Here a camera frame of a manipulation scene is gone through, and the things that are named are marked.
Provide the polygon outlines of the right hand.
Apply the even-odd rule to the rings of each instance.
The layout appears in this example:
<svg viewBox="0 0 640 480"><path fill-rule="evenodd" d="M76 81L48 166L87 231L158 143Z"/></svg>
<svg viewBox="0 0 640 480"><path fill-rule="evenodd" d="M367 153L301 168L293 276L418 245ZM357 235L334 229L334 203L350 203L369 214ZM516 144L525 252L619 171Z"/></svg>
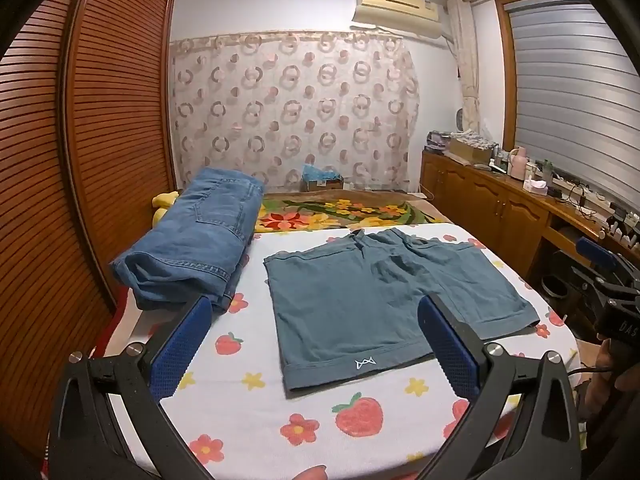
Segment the right hand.
<svg viewBox="0 0 640 480"><path fill-rule="evenodd" d="M616 364L611 352L611 341L603 339L596 359L597 368L613 368ZM585 407L591 415L597 415L604 408L613 389L620 392L637 390L636 372L627 370L612 382L611 372L597 372L591 376L585 394Z"/></svg>

